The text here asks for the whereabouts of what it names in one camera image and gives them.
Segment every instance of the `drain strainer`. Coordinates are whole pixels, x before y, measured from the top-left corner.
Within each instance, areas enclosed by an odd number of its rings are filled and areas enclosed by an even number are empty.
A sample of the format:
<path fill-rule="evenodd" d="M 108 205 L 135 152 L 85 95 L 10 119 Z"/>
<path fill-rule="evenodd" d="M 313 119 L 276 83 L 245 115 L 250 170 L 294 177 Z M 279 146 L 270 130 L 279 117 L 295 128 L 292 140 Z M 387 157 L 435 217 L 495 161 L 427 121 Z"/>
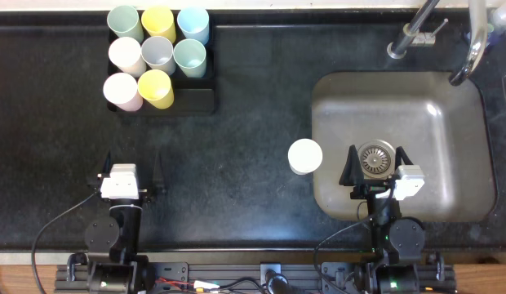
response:
<path fill-rule="evenodd" d="M 394 148 L 386 141 L 372 140 L 360 147 L 358 157 L 362 169 L 372 178 L 386 178 L 393 173 Z"/>

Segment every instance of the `faucet handle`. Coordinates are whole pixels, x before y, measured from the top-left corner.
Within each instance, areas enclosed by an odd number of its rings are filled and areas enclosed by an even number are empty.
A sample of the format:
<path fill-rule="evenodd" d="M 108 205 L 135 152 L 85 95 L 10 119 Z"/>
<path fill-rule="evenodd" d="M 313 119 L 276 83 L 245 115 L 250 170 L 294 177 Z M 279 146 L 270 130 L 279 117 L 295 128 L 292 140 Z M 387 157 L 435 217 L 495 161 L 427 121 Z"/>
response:
<path fill-rule="evenodd" d="M 411 43 L 412 47 L 431 47 L 436 42 L 436 34 L 449 22 L 448 19 L 444 19 L 432 33 L 418 33 Z"/>

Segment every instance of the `cup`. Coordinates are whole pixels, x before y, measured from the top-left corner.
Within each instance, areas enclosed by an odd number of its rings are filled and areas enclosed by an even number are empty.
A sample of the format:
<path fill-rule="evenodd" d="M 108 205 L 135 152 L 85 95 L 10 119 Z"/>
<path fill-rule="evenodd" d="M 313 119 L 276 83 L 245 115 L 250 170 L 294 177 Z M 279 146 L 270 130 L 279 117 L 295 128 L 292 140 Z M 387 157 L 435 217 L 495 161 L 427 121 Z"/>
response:
<path fill-rule="evenodd" d="M 113 41 L 108 57 L 114 65 L 134 78 L 146 71 L 146 63 L 140 56 L 140 44 L 134 38 L 123 37 Z"/>
<path fill-rule="evenodd" d="M 108 27 L 120 38 L 130 37 L 142 42 L 144 32 L 139 22 L 139 13 L 134 7 L 123 5 L 112 9 L 108 18 Z"/>
<path fill-rule="evenodd" d="M 164 6 L 150 7 L 142 14 L 142 25 L 150 36 L 162 36 L 174 43 L 177 35 L 175 33 L 175 22 L 170 8 Z"/>
<path fill-rule="evenodd" d="M 177 24 L 186 38 L 192 38 L 206 45 L 210 40 L 210 16 L 206 9 L 189 7 L 181 10 Z"/>
<path fill-rule="evenodd" d="M 137 81 L 128 73 L 116 73 L 104 82 L 103 93 L 106 100 L 124 111 L 136 111 L 142 106 Z"/>
<path fill-rule="evenodd" d="M 322 148 L 310 139 L 295 141 L 287 152 L 289 166 L 297 175 L 314 172 L 322 163 Z"/>
<path fill-rule="evenodd" d="M 158 69 L 145 72 L 138 82 L 139 94 L 158 109 L 166 109 L 173 104 L 173 90 L 168 75 Z"/>
<path fill-rule="evenodd" d="M 188 78 L 201 78 L 206 73 L 206 48 L 197 40 L 180 41 L 173 50 L 173 58 Z"/>
<path fill-rule="evenodd" d="M 140 48 L 142 59 L 152 69 L 159 69 L 168 75 L 175 72 L 173 45 L 164 37 L 151 37 L 142 43 Z"/>

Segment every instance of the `sink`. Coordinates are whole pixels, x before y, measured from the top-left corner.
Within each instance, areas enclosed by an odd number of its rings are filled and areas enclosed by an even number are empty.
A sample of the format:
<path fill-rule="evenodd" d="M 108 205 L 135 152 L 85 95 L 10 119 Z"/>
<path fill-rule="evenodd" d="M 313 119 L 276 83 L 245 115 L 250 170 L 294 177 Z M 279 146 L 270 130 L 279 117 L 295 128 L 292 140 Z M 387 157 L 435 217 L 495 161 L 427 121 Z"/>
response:
<path fill-rule="evenodd" d="M 320 208 L 356 220 L 358 200 L 338 184 L 350 145 L 382 140 L 402 146 L 425 174 L 416 196 L 400 202 L 422 221 L 479 221 L 495 205 L 482 98 L 472 82 L 451 86 L 449 73 L 331 73 L 313 89 L 313 140 L 323 152 L 313 173 Z M 362 205 L 361 217 L 367 214 Z"/>

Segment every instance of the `wooden floor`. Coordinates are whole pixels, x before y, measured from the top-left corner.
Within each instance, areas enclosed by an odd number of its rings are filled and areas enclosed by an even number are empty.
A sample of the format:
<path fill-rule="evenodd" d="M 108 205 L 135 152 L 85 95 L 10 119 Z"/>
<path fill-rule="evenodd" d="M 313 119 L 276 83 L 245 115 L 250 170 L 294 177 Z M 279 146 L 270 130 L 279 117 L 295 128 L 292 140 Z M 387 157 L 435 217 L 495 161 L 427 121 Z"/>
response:
<path fill-rule="evenodd" d="M 506 293 L 506 265 L 455 265 L 459 294 Z M 52 293 L 56 266 L 39 265 L 42 285 Z M 0 265 L 2 294 L 36 294 L 38 289 L 29 265 Z"/>

